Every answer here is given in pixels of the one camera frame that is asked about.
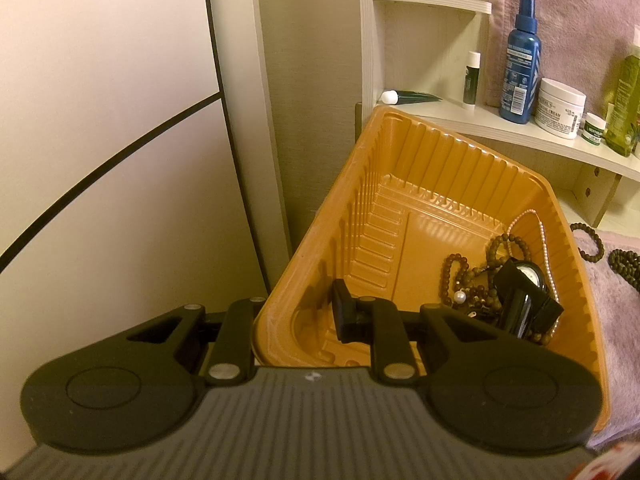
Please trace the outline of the orange plastic tray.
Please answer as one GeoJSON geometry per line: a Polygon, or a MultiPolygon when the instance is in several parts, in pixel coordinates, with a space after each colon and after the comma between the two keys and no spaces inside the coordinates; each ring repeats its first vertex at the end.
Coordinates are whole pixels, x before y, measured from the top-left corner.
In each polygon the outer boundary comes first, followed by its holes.
{"type": "Polygon", "coordinates": [[[509,258],[535,263],[564,309],[522,339],[571,359],[602,391],[602,338],[587,275],[549,183],[510,159],[405,113],[379,107],[291,262],[257,315],[254,351],[272,367],[367,367],[367,344],[338,340],[332,284],[353,297],[424,304],[497,326],[494,277],[509,258]]]}

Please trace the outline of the pink fuzzy table cloth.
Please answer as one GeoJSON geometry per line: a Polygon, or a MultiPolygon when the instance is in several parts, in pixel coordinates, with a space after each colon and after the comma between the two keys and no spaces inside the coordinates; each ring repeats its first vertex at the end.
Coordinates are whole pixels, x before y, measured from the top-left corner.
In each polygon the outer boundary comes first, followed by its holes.
{"type": "Polygon", "coordinates": [[[639,292],[611,269],[607,258],[585,269],[601,324],[611,416],[589,445],[607,448],[639,437],[639,292]]]}

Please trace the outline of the small green lip salve jar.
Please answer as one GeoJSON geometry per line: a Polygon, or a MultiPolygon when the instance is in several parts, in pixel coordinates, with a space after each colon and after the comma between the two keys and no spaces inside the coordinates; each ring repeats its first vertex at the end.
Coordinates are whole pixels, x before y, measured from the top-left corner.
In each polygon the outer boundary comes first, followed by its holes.
{"type": "Polygon", "coordinates": [[[606,121],[598,115],[586,113],[580,125],[580,136],[592,145],[600,145],[606,129],[606,121]]]}

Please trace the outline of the green olive oil bottle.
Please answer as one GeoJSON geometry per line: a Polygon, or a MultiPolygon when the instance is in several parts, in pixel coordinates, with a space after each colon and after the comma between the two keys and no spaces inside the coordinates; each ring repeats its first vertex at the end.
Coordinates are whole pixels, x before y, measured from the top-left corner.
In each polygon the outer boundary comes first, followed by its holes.
{"type": "Polygon", "coordinates": [[[637,142],[639,109],[639,26],[634,26],[630,53],[620,70],[613,109],[608,116],[604,140],[609,148],[629,157],[637,142]]]}

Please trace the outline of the white cream jar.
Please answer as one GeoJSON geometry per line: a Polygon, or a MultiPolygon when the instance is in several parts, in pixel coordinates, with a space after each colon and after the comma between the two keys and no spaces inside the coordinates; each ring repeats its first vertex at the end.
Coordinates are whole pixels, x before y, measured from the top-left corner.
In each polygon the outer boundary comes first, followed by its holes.
{"type": "Polygon", "coordinates": [[[551,78],[542,78],[537,96],[535,122],[560,138],[572,140],[578,133],[586,105],[585,93],[551,78]]]}

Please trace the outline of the blue spray bottle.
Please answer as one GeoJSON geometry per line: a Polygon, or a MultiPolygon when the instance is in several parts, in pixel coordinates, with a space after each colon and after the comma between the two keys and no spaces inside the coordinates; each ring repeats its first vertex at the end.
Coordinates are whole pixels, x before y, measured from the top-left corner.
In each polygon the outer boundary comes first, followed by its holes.
{"type": "Polygon", "coordinates": [[[514,29],[506,40],[506,69],[499,115],[526,124],[532,114],[540,79],[541,41],[537,36],[536,0],[520,0],[514,29]]]}

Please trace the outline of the green tube lying down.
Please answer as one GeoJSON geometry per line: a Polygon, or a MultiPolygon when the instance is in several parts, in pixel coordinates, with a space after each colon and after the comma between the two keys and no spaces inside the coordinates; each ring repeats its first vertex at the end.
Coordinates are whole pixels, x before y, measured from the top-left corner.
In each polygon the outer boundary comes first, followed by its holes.
{"type": "Polygon", "coordinates": [[[407,90],[385,90],[381,93],[378,100],[385,105],[406,105],[439,102],[440,97],[425,92],[407,90]]]}

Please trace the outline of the green white lip balm stick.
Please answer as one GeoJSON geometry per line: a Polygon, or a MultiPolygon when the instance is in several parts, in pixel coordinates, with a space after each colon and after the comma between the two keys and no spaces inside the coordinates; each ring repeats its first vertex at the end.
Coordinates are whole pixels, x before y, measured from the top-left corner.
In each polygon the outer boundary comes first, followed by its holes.
{"type": "Polygon", "coordinates": [[[469,51],[466,57],[462,98],[462,104],[465,108],[473,108],[476,104],[481,59],[482,55],[477,51],[469,51]]]}

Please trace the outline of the beige wooden corner shelf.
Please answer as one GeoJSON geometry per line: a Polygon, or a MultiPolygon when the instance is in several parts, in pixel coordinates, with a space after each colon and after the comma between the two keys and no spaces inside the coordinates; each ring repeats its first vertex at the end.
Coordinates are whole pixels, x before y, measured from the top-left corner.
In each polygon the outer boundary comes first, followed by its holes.
{"type": "Polygon", "coordinates": [[[491,10],[489,0],[360,0],[363,113],[370,114],[388,89],[439,96],[439,102],[411,105],[410,112],[479,138],[543,174],[596,228],[637,235],[637,155],[624,157],[580,136],[563,139],[536,122],[509,122],[499,105],[485,103],[491,10]],[[462,104],[469,51],[482,55],[473,108],[462,104]]]}

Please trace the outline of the pink towel backdrop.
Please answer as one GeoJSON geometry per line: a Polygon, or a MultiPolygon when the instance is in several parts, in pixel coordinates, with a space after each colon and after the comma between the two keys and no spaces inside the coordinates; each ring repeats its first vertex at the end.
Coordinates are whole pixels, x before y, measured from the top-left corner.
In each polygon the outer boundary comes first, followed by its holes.
{"type": "MultiPolygon", "coordinates": [[[[506,71],[506,37],[514,29],[520,0],[489,1],[484,100],[497,107],[506,71]]],[[[585,93],[586,110],[603,116],[631,50],[639,0],[536,0],[535,13],[541,75],[585,93]]]]}

